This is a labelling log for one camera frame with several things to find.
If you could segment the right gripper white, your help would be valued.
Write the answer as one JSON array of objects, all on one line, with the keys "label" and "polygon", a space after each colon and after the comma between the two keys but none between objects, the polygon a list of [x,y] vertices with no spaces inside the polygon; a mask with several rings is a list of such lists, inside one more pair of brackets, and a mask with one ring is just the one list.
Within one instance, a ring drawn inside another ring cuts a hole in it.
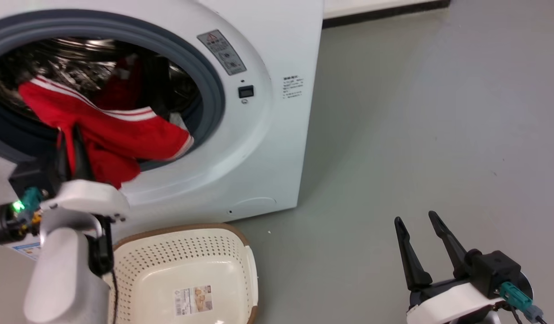
[{"label": "right gripper white", "polygon": [[[428,216],[445,246],[454,279],[468,279],[472,269],[465,262],[466,249],[437,212],[429,211]],[[485,297],[466,280],[448,280],[432,285],[432,277],[423,270],[410,243],[409,231],[400,217],[395,218],[394,226],[406,285],[411,292],[412,305],[406,313],[407,324],[501,324],[497,312],[505,306],[503,299]]]}]

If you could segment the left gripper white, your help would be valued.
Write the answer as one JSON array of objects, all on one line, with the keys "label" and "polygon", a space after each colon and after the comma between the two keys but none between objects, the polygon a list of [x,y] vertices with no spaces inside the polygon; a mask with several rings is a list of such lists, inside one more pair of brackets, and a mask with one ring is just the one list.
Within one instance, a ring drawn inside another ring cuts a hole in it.
[{"label": "left gripper white", "polygon": [[61,186],[53,198],[40,203],[40,208],[43,211],[59,207],[92,215],[129,216],[131,208],[123,193],[110,184],[94,182],[96,177],[78,125],[74,126],[72,135],[74,170],[72,172],[69,161],[67,136],[59,130],[55,171]]}]

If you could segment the red garment with white stripes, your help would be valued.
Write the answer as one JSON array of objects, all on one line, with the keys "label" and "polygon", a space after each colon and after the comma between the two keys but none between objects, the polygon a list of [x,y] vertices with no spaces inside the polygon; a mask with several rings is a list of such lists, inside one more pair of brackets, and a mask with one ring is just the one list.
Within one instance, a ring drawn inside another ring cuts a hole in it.
[{"label": "red garment with white stripes", "polygon": [[193,146],[187,132],[141,107],[140,67],[132,74],[111,76],[97,99],[44,76],[21,83],[19,93],[36,116],[67,136],[69,161],[74,170],[72,131],[78,125],[87,146],[96,182],[120,189],[140,172],[140,160],[175,160]]}]

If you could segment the cream perforated laundry basket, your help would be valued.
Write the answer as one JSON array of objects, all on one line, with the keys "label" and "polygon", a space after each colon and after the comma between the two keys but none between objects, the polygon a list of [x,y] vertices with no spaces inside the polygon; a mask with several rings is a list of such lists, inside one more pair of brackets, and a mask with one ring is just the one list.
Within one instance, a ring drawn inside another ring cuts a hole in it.
[{"label": "cream perforated laundry basket", "polygon": [[[123,238],[114,247],[117,283],[108,324],[255,324],[256,260],[244,234],[229,224],[193,224]],[[213,310],[175,316],[176,289],[211,285]]]}]

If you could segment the grey washing machine door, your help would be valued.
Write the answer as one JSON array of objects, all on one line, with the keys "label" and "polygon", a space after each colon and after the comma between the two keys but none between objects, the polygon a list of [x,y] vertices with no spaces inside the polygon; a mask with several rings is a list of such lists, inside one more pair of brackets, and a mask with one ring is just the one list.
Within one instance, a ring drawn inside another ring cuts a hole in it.
[{"label": "grey washing machine door", "polygon": [[[0,157],[0,205],[15,198],[8,177],[15,163]],[[24,298],[35,261],[0,245],[0,324],[26,324]]]}]

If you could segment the white front-load washing machine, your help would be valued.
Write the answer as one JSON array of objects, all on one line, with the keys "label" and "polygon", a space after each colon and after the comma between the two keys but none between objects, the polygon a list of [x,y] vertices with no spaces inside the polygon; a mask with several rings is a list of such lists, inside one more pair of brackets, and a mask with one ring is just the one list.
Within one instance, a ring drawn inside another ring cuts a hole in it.
[{"label": "white front-load washing machine", "polygon": [[[121,191],[129,216],[113,239],[168,226],[224,223],[227,210],[257,197],[272,212],[299,197],[324,0],[0,0],[0,17],[39,9],[91,9],[154,23],[181,36],[219,73],[225,114],[208,142],[173,162],[145,162]],[[218,29],[247,71],[229,76],[197,35]],[[304,78],[303,94],[283,99],[283,78]],[[240,99],[240,86],[254,86]]]}]

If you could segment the stainless steel washer drum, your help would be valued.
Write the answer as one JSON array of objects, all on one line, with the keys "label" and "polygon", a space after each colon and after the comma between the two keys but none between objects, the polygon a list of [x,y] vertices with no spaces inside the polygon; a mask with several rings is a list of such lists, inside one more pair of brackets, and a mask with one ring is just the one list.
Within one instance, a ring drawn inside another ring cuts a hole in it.
[{"label": "stainless steel washer drum", "polygon": [[132,74],[135,66],[139,66],[141,78],[136,105],[153,104],[156,113],[170,121],[193,113],[200,92],[180,66],[138,45],[85,37],[39,40],[0,56],[0,104],[36,120],[18,92],[22,82],[42,76],[97,99],[110,77]]}]

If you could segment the blue white door sticker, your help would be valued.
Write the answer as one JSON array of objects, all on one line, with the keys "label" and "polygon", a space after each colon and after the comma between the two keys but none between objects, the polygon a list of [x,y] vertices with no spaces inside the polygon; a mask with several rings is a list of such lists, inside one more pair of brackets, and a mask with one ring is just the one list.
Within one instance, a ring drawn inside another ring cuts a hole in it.
[{"label": "blue white door sticker", "polygon": [[20,254],[23,254],[24,256],[27,256],[28,258],[34,261],[38,260],[38,257],[40,256],[40,252],[41,252],[40,242],[34,242],[34,243],[28,243],[28,244],[16,244],[15,246],[12,246],[12,248],[16,252],[19,252]]}]

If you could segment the grey rubber door gasket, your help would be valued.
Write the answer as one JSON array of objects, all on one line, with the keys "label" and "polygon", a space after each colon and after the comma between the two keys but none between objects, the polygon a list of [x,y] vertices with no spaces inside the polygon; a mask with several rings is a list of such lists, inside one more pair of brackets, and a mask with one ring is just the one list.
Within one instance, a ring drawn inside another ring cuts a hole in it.
[{"label": "grey rubber door gasket", "polygon": [[[200,99],[188,117],[182,117],[194,138],[190,152],[208,142],[225,114],[225,90],[211,62],[181,36],[163,27],[120,13],[91,9],[39,9],[0,17],[0,56],[49,38],[115,39],[162,54],[196,82]],[[52,161],[58,130],[22,117],[0,104],[0,157],[13,163]]]}]

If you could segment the round white filter cover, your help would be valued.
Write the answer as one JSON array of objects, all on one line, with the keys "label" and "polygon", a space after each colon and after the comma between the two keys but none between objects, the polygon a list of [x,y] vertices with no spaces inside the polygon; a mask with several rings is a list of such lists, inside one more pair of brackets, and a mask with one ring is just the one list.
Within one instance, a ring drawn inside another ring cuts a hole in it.
[{"label": "round white filter cover", "polygon": [[264,215],[273,211],[276,201],[272,198],[257,197],[240,201],[230,207],[226,213],[234,219],[244,219]]}]

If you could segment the grey warning sticker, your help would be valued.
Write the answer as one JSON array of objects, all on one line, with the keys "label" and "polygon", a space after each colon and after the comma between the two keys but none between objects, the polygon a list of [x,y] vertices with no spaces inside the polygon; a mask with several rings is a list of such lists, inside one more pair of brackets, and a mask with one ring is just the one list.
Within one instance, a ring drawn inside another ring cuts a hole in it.
[{"label": "grey warning sticker", "polygon": [[229,76],[247,71],[241,57],[218,29],[197,35],[197,39],[211,51]]}]

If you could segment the paper product label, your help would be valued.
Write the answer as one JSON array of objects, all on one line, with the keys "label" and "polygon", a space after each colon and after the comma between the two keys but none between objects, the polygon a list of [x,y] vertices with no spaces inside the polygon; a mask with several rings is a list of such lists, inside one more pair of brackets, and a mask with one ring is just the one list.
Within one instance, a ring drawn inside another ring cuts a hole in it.
[{"label": "paper product label", "polygon": [[213,310],[211,285],[176,289],[173,292],[175,316],[194,315]]}]

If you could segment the small printed text label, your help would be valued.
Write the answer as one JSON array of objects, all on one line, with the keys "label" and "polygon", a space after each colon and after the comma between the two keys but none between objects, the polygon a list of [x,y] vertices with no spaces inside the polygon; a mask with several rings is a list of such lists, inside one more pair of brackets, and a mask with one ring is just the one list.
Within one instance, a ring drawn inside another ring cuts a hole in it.
[{"label": "small printed text label", "polygon": [[297,98],[303,94],[304,78],[298,75],[285,76],[281,87],[283,99]]}]

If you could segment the black baseboard strip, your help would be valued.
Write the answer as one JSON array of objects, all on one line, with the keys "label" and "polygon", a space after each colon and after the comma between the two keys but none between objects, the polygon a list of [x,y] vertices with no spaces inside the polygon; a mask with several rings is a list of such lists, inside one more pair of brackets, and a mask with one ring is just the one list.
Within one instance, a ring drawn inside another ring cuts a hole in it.
[{"label": "black baseboard strip", "polygon": [[383,4],[379,8],[355,9],[351,13],[334,13],[324,18],[323,29],[359,24],[367,21],[382,20],[385,18],[403,16],[413,13],[430,12],[448,8],[451,0],[404,0],[403,4]]}]

